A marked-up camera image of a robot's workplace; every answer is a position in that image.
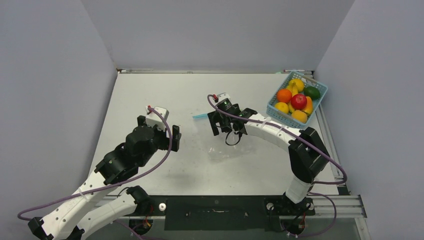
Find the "red apple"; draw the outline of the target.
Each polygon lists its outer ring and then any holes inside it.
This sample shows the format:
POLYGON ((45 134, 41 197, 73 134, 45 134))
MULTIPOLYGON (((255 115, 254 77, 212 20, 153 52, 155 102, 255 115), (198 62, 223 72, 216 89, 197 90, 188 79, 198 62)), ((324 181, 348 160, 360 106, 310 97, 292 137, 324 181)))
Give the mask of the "red apple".
POLYGON ((293 95, 290 100, 290 104, 295 110, 304 109, 307 103, 308 103, 307 97, 301 93, 293 95))

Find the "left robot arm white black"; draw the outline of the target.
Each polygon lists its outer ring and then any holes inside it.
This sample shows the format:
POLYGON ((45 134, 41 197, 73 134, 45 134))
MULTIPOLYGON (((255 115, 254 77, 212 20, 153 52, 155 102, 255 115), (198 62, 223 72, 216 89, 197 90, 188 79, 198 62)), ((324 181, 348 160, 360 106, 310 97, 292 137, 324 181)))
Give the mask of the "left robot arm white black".
POLYGON ((106 195, 129 183, 158 151, 177 152, 182 134, 178 125, 169 126, 166 114, 149 113, 137 118, 137 126, 125 141, 108 152, 83 184, 60 205, 43 217, 28 221, 40 240, 85 240, 112 221, 132 213, 143 215, 151 198, 139 185, 128 187, 115 200, 95 208, 106 195))

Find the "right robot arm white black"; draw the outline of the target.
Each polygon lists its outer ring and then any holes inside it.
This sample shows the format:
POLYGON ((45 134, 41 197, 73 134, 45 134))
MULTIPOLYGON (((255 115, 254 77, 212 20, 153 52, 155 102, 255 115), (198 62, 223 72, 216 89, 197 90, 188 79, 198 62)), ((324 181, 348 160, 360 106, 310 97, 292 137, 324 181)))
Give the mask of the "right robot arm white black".
POLYGON ((289 214, 297 213, 313 186, 318 184, 316 177, 330 161, 317 131, 311 127, 302 130, 279 124, 251 108, 240 109, 226 96, 209 94, 207 101, 214 109, 207 114, 213 135, 234 133, 239 137, 257 137, 288 153, 293 177, 283 194, 282 207, 289 214))

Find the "blue plastic basket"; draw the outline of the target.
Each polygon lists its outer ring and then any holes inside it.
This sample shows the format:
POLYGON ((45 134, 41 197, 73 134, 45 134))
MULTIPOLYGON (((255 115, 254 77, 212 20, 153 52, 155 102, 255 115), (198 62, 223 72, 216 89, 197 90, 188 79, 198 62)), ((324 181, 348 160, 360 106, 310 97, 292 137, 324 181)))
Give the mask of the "blue plastic basket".
POLYGON ((319 81, 316 81, 316 80, 314 80, 310 77, 307 77, 307 75, 305 75, 304 73, 292 71, 285 77, 282 84, 278 87, 278 89, 274 92, 274 94, 272 95, 272 97, 268 101, 267 107, 266 107, 266 113, 268 115, 270 115, 271 117, 273 117, 274 119, 276 119, 278 122, 285 124, 289 127, 304 129, 310 123, 310 119, 312 118, 313 114, 316 112, 316 110, 320 106, 320 103, 322 102, 322 100, 323 100, 324 96, 326 95, 328 89, 329 89, 328 86, 326 86, 322 82, 319 82, 319 81), (315 87, 320 91, 320 94, 321 94, 320 99, 312 100, 312 102, 313 102, 313 112, 308 116, 308 120, 307 120, 306 123, 301 123, 301 122, 293 119, 291 117, 292 113, 285 114, 285 113, 277 110, 274 107, 274 105, 276 103, 278 103, 278 100, 277 100, 277 97, 276 97, 277 92, 280 89, 286 89, 286 87, 289 84, 289 81, 292 80, 292 79, 301 79, 304 83, 304 87, 308 87, 308 86, 315 87))

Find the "clear zip top bag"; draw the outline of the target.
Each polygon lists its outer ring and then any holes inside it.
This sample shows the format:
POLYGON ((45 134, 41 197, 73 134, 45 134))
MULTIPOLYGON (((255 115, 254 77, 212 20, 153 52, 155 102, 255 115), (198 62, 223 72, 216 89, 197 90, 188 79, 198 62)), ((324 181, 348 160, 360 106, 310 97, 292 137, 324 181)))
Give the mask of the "clear zip top bag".
POLYGON ((192 120, 200 148, 210 161, 222 162, 238 159, 256 152, 253 141, 248 140, 245 135, 239 138, 234 132, 219 132, 214 136, 206 113, 194 115, 192 120))

